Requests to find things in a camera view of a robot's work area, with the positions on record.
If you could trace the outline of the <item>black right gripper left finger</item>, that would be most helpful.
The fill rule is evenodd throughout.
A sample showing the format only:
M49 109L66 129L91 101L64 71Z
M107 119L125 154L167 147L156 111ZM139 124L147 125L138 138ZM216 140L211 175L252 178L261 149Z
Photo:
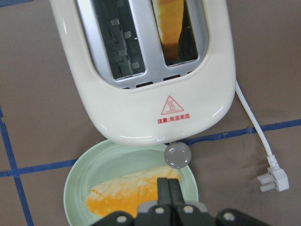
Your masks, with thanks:
M171 196L170 196L168 179L158 178L157 187L158 187L158 204L171 205Z

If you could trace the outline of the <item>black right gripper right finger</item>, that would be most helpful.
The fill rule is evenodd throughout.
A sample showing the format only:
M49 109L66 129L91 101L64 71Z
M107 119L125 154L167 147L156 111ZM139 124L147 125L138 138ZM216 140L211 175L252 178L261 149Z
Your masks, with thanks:
M178 179L168 179L169 193L172 205L184 204L180 182Z

